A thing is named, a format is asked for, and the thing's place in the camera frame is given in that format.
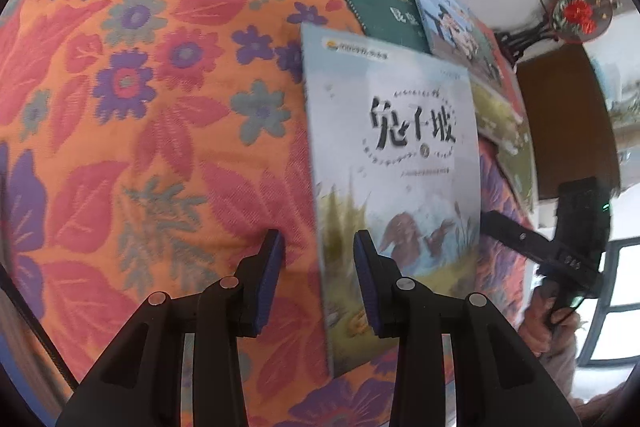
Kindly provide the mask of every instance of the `red flower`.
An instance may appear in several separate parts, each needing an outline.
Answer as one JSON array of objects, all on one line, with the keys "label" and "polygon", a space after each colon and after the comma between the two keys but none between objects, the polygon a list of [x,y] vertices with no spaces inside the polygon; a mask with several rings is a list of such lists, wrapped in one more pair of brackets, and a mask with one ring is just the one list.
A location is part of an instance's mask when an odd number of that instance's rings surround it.
[{"label": "red flower", "polygon": [[593,9],[585,0],[572,0],[564,7],[562,14],[571,24],[580,24],[593,15]]},{"label": "red flower", "polygon": [[156,50],[156,60],[161,64],[158,78],[165,80],[169,89],[200,89],[205,71],[213,71],[216,59],[224,53],[217,44],[217,33],[201,35],[200,30],[189,32],[184,27],[168,33]]},{"label": "red flower", "polygon": [[586,19],[580,23],[580,28],[585,35],[589,35],[596,31],[596,23],[591,19]]}]

